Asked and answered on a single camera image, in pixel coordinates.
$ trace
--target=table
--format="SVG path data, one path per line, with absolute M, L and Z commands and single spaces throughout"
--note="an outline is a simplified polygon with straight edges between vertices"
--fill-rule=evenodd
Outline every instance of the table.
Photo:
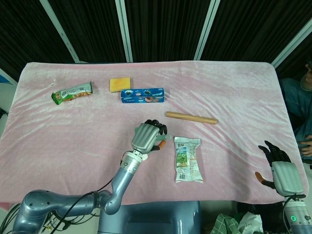
M 164 103 L 122 104 L 109 79 L 129 76 L 133 88 L 163 87 Z M 92 81 L 94 94 L 57 106 L 51 93 Z M 209 125 L 165 117 L 166 111 L 215 117 Z M 274 68 L 268 63 L 177 61 L 44 64 L 24 68 L 0 140 L 0 202 L 20 202 L 34 189 L 83 194 L 109 181 L 135 127 L 158 119 L 176 137 L 200 138 L 204 183 L 175 183 L 173 140 L 142 162 L 124 204 L 176 200 L 283 200 L 254 173 L 272 178 L 264 140 L 285 150 L 309 186 Z

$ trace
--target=yellow sponge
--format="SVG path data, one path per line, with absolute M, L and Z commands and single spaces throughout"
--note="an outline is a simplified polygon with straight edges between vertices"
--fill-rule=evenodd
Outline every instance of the yellow sponge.
M 113 93 L 122 89 L 130 89 L 130 77 L 111 78 L 109 80 L 109 91 Z

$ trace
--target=snack bar wrapper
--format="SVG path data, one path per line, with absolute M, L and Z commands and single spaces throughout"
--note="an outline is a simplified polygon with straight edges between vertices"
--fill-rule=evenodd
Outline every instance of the snack bar wrapper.
M 71 101 L 74 100 L 75 98 L 91 94 L 92 94 L 92 85 L 91 82 L 88 82 L 69 89 L 64 89 L 52 93 L 52 99 L 57 105 L 60 105 L 63 101 Z
M 175 182 L 196 181 L 203 183 L 197 157 L 196 148 L 200 145 L 200 139 L 175 137 Z

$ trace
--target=plaid cloth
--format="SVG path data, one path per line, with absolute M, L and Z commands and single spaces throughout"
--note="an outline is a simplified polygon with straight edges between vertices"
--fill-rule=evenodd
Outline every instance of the plaid cloth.
M 216 218 L 214 228 L 211 234 L 241 234 L 239 231 L 237 221 L 224 214 L 219 214 Z

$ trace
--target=oreo box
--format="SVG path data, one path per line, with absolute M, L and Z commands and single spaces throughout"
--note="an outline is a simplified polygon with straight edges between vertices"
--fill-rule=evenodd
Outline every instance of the oreo box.
M 122 103 L 155 103 L 164 102 L 163 88 L 152 89 L 123 89 L 121 91 Z

